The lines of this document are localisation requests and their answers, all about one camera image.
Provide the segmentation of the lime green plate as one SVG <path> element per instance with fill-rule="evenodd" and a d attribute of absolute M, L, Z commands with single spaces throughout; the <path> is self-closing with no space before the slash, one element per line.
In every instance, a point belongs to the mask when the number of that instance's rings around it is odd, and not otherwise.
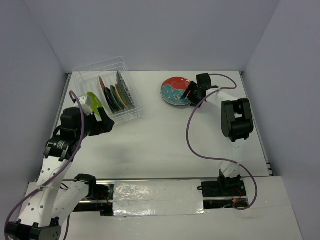
<path fill-rule="evenodd" d="M 89 92 L 87 92 L 87 95 L 91 98 L 90 107 L 93 112 L 95 112 L 95 110 L 97 108 L 104 107 L 103 104 L 101 103 L 100 99 L 93 92 L 89 91 Z"/>

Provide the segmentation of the red floral plate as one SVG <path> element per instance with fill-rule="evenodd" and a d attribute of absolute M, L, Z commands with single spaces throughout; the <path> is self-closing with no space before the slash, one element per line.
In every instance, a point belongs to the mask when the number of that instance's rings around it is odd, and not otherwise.
<path fill-rule="evenodd" d="M 186 106 L 191 102 L 187 98 L 182 98 L 191 81 L 184 77 L 171 77 L 165 80 L 160 88 L 162 99 L 173 106 Z"/>

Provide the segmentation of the blue blossom plate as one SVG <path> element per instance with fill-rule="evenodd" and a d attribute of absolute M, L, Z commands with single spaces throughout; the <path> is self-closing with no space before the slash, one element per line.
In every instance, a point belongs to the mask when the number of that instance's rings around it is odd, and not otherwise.
<path fill-rule="evenodd" d="M 181 96 L 183 95 L 183 93 L 185 92 L 184 89 L 178 89 L 178 88 L 174 88 L 172 85 L 170 84 L 165 84 L 162 85 L 160 88 L 160 95 L 162 97 L 162 99 L 173 106 L 178 106 L 178 107 L 182 107 L 182 106 L 186 106 L 186 105 L 190 105 L 191 102 L 188 99 L 181 99 Z"/>

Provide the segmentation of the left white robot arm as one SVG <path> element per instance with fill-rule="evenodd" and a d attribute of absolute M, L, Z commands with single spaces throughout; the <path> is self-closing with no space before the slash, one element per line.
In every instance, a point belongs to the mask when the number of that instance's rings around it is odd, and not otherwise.
<path fill-rule="evenodd" d="M 99 107 L 100 120 L 94 112 L 78 107 L 63 111 L 61 124 L 47 141 L 42 170 L 37 188 L 24 198 L 26 207 L 16 221 L 7 220 L 4 234 L 13 240 L 58 240 L 62 226 L 79 202 L 99 197 L 97 179 L 89 174 L 78 174 L 67 191 L 57 199 L 64 177 L 71 167 L 82 140 L 86 137 L 109 133 L 114 121 L 103 107 Z"/>

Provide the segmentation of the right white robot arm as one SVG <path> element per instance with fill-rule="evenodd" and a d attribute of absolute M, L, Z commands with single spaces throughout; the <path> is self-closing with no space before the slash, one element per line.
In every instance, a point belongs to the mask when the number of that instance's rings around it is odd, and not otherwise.
<path fill-rule="evenodd" d="M 219 87 L 212 85 L 212 76 L 224 77 L 230 80 L 234 87 Z M 196 156 L 220 161 L 217 190 L 223 196 L 228 196 L 235 188 L 241 185 L 241 156 L 245 140 L 254 130 L 253 116 L 250 101 L 247 98 L 236 98 L 224 90 L 235 90 L 236 82 L 230 77 L 219 73 L 202 73 L 196 76 L 196 82 L 192 81 L 182 95 L 182 99 L 188 99 L 194 110 L 187 123 L 186 141 L 189 149 Z M 228 139 L 227 157 L 206 157 L 196 153 L 190 144 L 189 129 L 191 120 L 196 110 L 208 101 L 221 111 L 220 126 L 223 136 Z"/>

